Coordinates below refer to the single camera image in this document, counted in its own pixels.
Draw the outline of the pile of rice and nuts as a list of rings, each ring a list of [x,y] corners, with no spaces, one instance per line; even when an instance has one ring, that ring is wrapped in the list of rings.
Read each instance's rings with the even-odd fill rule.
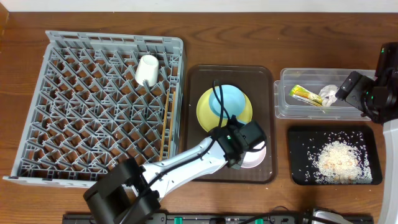
[[[361,131],[317,132],[305,147],[305,181],[316,184],[370,184],[373,181]]]

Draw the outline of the yellow green snack wrapper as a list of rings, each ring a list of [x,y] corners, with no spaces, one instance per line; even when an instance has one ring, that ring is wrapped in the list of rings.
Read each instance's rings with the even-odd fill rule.
[[[317,95],[308,91],[306,88],[295,85],[289,95],[297,100],[304,101],[305,103],[311,104],[313,106],[322,106],[323,99]]]

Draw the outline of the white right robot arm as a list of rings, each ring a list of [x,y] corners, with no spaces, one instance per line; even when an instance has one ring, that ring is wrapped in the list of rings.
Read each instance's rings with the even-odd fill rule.
[[[382,44],[373,80],[351,72],[336,98],[383,125],[386,144],[384,193],[379,223],[397,223],[397,43]]]

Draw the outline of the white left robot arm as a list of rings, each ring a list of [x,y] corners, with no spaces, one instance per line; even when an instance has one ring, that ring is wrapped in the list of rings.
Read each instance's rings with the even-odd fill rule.
[[[266,134],[256,121],[243,124],[232,117],[198,145],[170,159],[141,166],[135,159],[125,160],[83,198],[96,223],[145,223],[171,191],[225,166],[240,167],[246,153],[266,144]]]

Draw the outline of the white tissue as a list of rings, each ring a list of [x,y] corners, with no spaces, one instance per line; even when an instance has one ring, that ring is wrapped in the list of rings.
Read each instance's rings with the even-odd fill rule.
[[[337,100],[335,95],[338,90],[339,88],[336,85],[323,87],[318,94],[322,99],[322,106],[331,106]]]

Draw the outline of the white paper cup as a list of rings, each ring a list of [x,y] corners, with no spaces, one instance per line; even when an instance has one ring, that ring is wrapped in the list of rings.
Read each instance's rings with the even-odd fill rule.
[[[158,59],[153,55],[144,55],[139,61],[134,78],[140,85],[144,85],[146,81],[149,86],[154,86],[157,83],[158,72]]]

